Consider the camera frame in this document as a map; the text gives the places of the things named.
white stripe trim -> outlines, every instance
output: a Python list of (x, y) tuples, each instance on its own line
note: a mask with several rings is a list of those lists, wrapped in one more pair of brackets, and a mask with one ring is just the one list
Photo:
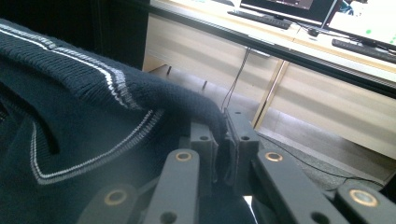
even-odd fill
[(38, 164), (37, 148), (36, 148), (37, 128), (35, 126), (35, 123), (33, 123), (30, 162), (37, 182), (42, 185), (53, 184), (77, 175), (85, 174), (90, 170), (93, 170), (94, 168), (117, 158), (120, 154), (133, 148), (136, 144), (138, 144), (151, 131), (151, 129), (154, 127), (154, 125), (163, 115), (163, 111), (156, 112), (154, 116), (151, 118), (151, 120), (148, 122), (148, 124), (146, 124), (146, 126), (142, 128), (143, 125), (145, 125), (145, 123), (148, 121), (152, 113), (153, 112), (150, 110), (147, 113), (147, 115), (143, 118), (143, 120), (140, 122), (140, 124), (127, 137), (125, 137), (122, 141), (116, 144), (109, 151), (97, 157), (94, 157), (90, 160), (84, 161), (81, 164), (74, 165), (70, 168), (63, 169), (51, 174), (44, 174), (41, 171), (40, 166)]
[[(42, 37), (40, 35), (31, 35), (29, 33), (14, 29), (14, 28), (6, 26), (4, 24), (0, 24), (0, 28), (3, 28), (3, 29), (8, 30), (12, 33), (15, 33), (15, 34), (12, 34), (12, 33), (9, 33), (7, 31), (3, 31), (0, 29), (0, 32), (5, 35), (14, 36), (18, 39), (35, 44), (44, 50), (63, 55), (65, 57), (68, 57), (68, 58), (78, 61), (80, 63), (84, 63), (84, 64), (88, 65), (89, 67), (96, 69), (97, 71), (99, 71), (100, 73), (102, 73), (105, 76), (107, 88), (110, 90), (111, 94), (116, 99), (116, 101), (118, 101), (120, 103), (120, 105), (124, 106), (125, 108), (131, 108), (131, 109), (139, 109), (140, 108), (140, 106), (134, 101), (132, 94), (129, 93), (128, 88), (125, 84), (125, 75), (123, 74), (123, 72), (121, 70), (113, 68), (111, 66), (108, 66), (105, 63), (99, 62), (99, 61), (95, 60), (94, 58), (91, 58), (87, 55), (78, 53), (71, 49), (58, 48), (53, 42), (51, 42), (47, 38)], [(28, 39), (25, 37), (32, 38), (32, 39), (37, 40), (41, 43), (37, 43), (34, 40), (31, 40), (31, 39)], [(120, 93), (120, 95), (118, 95), (116, 93), (116, 90), (113, 87), (114, 83), (113, 83), (111, 75), (105, 69), (103, 69), (97, 65), (104, 67), (105, 69), (109, 70), (110, 72), (112, 72), (115, 75), (115, 78), (116, 78), (116, 87), (115, 88)]]
[(55, 51), (57, 51), (57, 52), (62, 51), (64, 53), (68, 53), (69, 55), (79, 57), (80, 59), (86, 60), (90, 63), (95, 63), (96, 65), (102, 66), (105, 69), (111, 71), (116, 77), (116, 84), (118, 85), (118, 87), (116, 87), (116, 88), (118, 90), (120, 90), (120, 97), (124, 98), (125, 102), (128, 104), (128, 107), (129, 108), (139, 108), (140, 107), (137, 105), (137, 103), (132, 98), (132, 94), (129, 93), (128, 87), (125, 84), (125, 75), (121, 70), (110, 67), (105, 63), (99, 62), (98, 60), (96, 60), (92, 57), (78, 53), (71, 49), (57, 48), (57, 49), (55, 49)]

cable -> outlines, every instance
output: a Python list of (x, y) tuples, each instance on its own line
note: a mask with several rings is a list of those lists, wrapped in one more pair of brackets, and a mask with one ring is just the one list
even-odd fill
[[(297, 25), (299, 25), (301, 28), (303, 28), (305, 31), (308, 32), (308, 28), (307, 28), (306, 26), (300, 24), (300, 23), (297, 22), (297, 21), (295, 21), (295, 23), (296, 23)], [(328, 34), (328, 33), (321, 32), (320, 30), (318, 30), (318, 33), (321, 34), (321, 35), (329, 35), (329, 36), (334, 36), (334, 37), (341, 37), (341, 38), (345, 38), (345, 39), (349, 39), (349, 40), (353, 40), (353, 41), (357, 41), (357, 40), (358, 40), (358, 39), (355, 38), (355, 37), (350, 37), (350, 36), (345, 36), (345, 35), (333, 35), (333, 34)]]
[[(329, 172), (327, 172), (327, 171), (321, 170), (321, 169), (319, 169), (318, 167), (313, 166), (313, 165), (307, 163), (306, 161), (301, 160), (301, 159), (298, 158), (297, 156), (293, 155), (291, 152), (287, 151), (284, 147), (282, 147), (282, 146), (279, 145), (278, 143), (274, 142), (273, 140), (269, 139), (267, 136), (263, 135), (262, 133), (257, 133), (257, 135), (259, 135), (260, 137), (263, 137), (265, 140), (271, 142), (272, 144), (276, 145), (277, 147), (282, 148), (284, 151), (286, 151), (287, 153), (289, 153), (292, 157), (294, 157), (295, 159), (297, 159), (298, 161), (302, 162), (303, 164), (305, 164), (305, 165), (307, 165), (307, 166), (309, 166), (309, 167), (312, 167), (312, 168), (314, 168), (314, 169), (316, 169), (316, 170), (318, 170), (318, 171), (321, 171), (322, 173), (325, 173), (325, 174), (327, 174), (327, 175), (333, 175), (333, 176), (337, 176), (337, 177), (344, 178), (343, 183), (340, 184), (339, 186), (345, 184), (345, 183), (347, 182), (347, 180), (353, 179), (353, 180), (361, 180), (361, 181), (371, 182), (371, 183), (373, 183), (373, 184), (378, 185), (378, 186), (381, 187), (381, 188), (384, 187), (383, 184), (381, 184), (381, 183), (379, 183), (379, 182), (377, 182), (377, 181), (371, 180), (371, 179), (366, 179), (366, 178), (362, 178), (362, 177), (358, 177), (358, 176), (336, 175), (336, 174), (332, 174), (332, 173), (329, 173)], [(333, 190), (335, 190), (335, 189), (325, 189), (325, 190), (326, 190), (326, 191), (333, 191)]]
[(229, 97), (228, 102), (227, 102), (227, 107), (228, 107), (228, 105), (230, 104), (231, 97), (233, 96), (233, 90), (235, 89), (236, 82), (237, 82), (239, 76), (241, 75), (242, 70), (244, 69), (244, 66), (245, 66), (245, 63), (246, 63), (246, 61), (247, 61), (247, 59), (248, 59), (248, 54), (250, 53), (250, 50), (251, 50), (251, 48), (247, 48), (247, 51), (245, 52), (244, 60), (242, 61), (241, 67), (239, 68), (239, 71), (238, 71), (238, 74), (236, 75), (235, 80), (233, 81), (233, 85), (232, 85), (231, 88), (228, 90), (228, 92), (227, 92), (227, 94), (225, 95), (224, 100), (223, 100), (223, 102), (222, 102), (222, 104), (221, 104), (221, 111), (223, 111), (223, 109), (224, 109), (224, 103), (225, 103), (225, 101), (226, 101), (228, 95), (230, 95), (230, 97)]

dark navy sweater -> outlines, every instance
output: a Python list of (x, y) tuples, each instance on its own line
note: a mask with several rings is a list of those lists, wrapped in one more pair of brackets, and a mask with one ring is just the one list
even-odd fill
[(159, 175), (192, 119), (221, 141), (203, 96), (0, 20), (0, 223), (76, 223), (103, 186)]

computer monitor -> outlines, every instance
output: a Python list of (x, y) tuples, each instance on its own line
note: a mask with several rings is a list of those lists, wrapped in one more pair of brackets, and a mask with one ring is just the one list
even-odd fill
[(339, 8), (326, 24), (329, 30), (359, 39), (368, 46), (396, 50), (396, 1), (359, 0)]
[(323, 28), (337, 0), (242, 0), (241, 8)]

wooden desk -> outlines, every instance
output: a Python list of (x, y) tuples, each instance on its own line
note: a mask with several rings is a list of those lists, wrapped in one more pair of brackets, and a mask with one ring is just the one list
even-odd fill
[(151, 1), (147, 55), (228, 88), (245, 47), (238, 82), (260, 102), (260, 129), (269, 106), (396, 159), (396, 65), (334, 48), (331, 39), (228, 15), (215, 2)]

